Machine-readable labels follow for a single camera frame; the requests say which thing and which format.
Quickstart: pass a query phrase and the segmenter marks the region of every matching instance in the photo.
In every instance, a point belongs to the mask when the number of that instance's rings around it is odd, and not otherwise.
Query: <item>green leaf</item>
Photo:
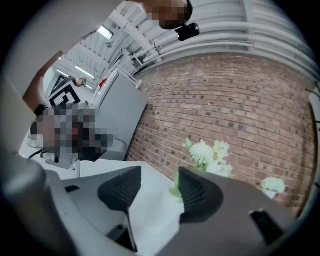
[[[179,188],[179,172],[175,173],[175,187],[178,189]]]
[[[179,189],[177,187],[175,187],[175,186],[169,187],[169,192],[174,197],[177,197],[177,198],[181,197],[181,193],[180,193]]]

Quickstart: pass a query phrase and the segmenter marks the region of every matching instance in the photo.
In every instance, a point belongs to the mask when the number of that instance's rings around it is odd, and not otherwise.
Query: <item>man in background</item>
[[[65,78],[62,82],[58,83],[55,87],[53,87],[50,96],[71,81],[75,84],[76,87],[86,87],[87,79],[85,77],[75,79],[73,76],[69,76]]]

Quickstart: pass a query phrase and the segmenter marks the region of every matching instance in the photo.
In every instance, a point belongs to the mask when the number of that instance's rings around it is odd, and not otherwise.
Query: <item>fluorescent light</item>
[[[95,77],[92,74],[89,74],[87,71],[84,71],[82,68],[75,66],[76,69],[80,70],[81,72],[85,73],[86,75],[88,75],[89,77],[91,77],[92,79],[95,79]]]
[[[59,69],[57,69],[56,71],[58,71],[61,75],[65,76],[65,77],[69,77],[66,73],[63,73],[62,71],[60,71]]]
[[[101,26],[98,30],[98,32],[103,35],[106,39],[110,40],[114,33],[112,33],[109,29],[107,29],[105,26]]]

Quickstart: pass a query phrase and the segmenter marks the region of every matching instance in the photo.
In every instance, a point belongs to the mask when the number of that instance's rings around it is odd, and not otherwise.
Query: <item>black camera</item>
[[[200,35],[200,29],[197,23],[183,25],[182,27],[178,28],[175,32],[178,33],[178,39],[180,41],[184,41],[189,38],[193,38]]]

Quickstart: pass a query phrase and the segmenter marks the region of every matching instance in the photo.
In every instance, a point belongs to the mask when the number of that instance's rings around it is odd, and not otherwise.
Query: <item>ceiling light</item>
[[[56,71],[58,71],[61,75],[65,76],[65,77],[69,77],[66,73],[63,73],[62,71],[60,71],[59,69],[57,69]]]
[[[76,69],[80,70],[81,72],[85,73],[86,75],[88,75],[89,77],[91,77],[92,79],[95,79],[95,77],[92,74],[89,74],[87,71],[84,71],[82,68],[75,66]]]
[[[103,35],[106,39],[110,40],[114,33],[112,33],[109,29],[107,29],[105,26],[101,26],[98,30],[98,32]]]

